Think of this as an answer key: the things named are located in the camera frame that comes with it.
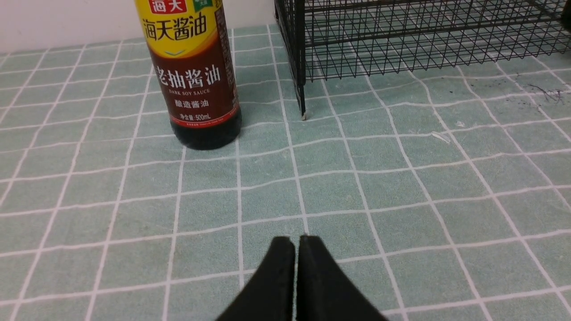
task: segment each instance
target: white speck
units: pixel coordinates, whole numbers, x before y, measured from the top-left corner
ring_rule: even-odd
[[[450,144],[450,139],[443,134],[433,131],[431,135]]]

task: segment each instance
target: white wall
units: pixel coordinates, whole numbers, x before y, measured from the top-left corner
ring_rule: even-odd
[[[142,37],[134,0],[0,0],[0,53]],[[228,28],[274,22],[272,0],[224,0]]]

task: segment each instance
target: black wire cage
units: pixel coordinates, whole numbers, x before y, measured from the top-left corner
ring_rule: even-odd
[[[274,0],[301,117],[307,80],[563,53],[571,0]]]

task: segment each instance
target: bottle label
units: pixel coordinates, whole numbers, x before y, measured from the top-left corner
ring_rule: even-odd
[[[222,0],[135,0],[171,120],[221,124],[240,109]]]

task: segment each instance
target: dark liquid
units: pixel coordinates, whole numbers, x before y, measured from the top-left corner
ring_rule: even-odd
[[[242,128],[242,111],[228,121],[213,127],[192,129],[171,121],[172,131],[181,144],[194,150],[213,150],[224,147],[236,139]]]

